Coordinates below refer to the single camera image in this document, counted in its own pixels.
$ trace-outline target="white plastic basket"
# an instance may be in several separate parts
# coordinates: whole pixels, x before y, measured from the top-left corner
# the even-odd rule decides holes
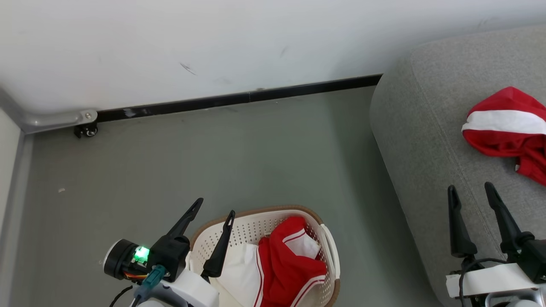
[[[239,212],[233,223],[230,246],[243,243],[258,244],[260,239],[271,234],[273,229],[291,216],[302,216],[307,221],[307,233],[321,245],[319,259],[326,264],[327,273],[324,284],[315,286],[297,307],[331,307],[340,289],[340,261],[336,244],[328,227],[310,209],[297,206],[277,206],[260,210]],[[203,264],[209,259],[218,238],[222,234],[225,217],[211,221],[197,230],[191,242],[188,255],[189,269],[201,274]],[[220,292],[220,307],[239,307],[240,304],[211,279],[211,284]]]

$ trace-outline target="gray couch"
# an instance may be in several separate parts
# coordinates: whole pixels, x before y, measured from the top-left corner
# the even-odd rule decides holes
[[[422,45],[387,73],[373,95],[371,125],[433,290],[444,306],[450,255],[447,187],[457,187],[477,257],[502,257],[484,183],[491,181],[522,231],[546,239],[546,187],[488,157],[462,137],[470,108],[515,86],[546,103],[546,26],[479,33]]]

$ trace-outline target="basket rim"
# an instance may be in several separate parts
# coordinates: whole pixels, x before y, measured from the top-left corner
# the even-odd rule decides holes
[[[262,209],[248,210],[248,211],[243,211],[243,212],[237,213],[235,215],[235,218],[248,216],[248,215],[259,214],[259,213],[265,213],[265,212],[275,212],[275,211],[285,211],[285,210],[303,211],[303,212],[311,215],[311,217],[313,217],[318,222],[319,225],[324,224],[324,222],[322,221],[321,217],[318,216],[318,214],[316,214],[313,210],[311,210],[311,209],[309,209],[307,207],[304,207],[302,205],[271,206],[271,207],[266,207],[266,208],[262,208]],[[209,228],[209,227],[211,227],[213,225],[224,223],[227,217],[228,216],[225,215],[223,217],[212,220],[212,221],[204,224],[203,226],[199,227],[199,229],[197,229],[197,231],[193,234],[192,239],[189,242],[189,250],[193,251],[193,246],[195,245],[195,242],[197,241],[197,238],[203,233],[203,231],[205,231],[207,228]],[[336,280],[334,280],[334,290],[332,291],[332,296],[330,297],[330,300],[326,303],[326,305],[324,307],[332,307],[334,305],[334,303],[336,302],[336,299],[337,299],[337,296],[339,295],[339,293],[340,293],[340,280],[336,279]]]

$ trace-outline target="basket handle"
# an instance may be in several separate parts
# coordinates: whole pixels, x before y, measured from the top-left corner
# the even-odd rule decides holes
[[[322,229],[324,229],[324,234],[326,235],[326,241],[328,243],[328,249],[330,250],[330,255],[332,255],[332,258],[334,259],[334,269],[336,272],[336,279],[340,278],[341,275],[341,269],[340,269],[340,256],[337,253],[337,247],[336,242],[334,241],[334,237],[332,237],[332,233],[326,227],[326,225],[321,224]]]

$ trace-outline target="glowing green led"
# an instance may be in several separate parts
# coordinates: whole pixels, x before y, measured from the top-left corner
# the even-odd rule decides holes
[[[137,247],[135,251],[135,255],[133,258],[136,262],[145,263],[148,261],[148,254],[150,253],[150,250],[145,248],[144,246]]]

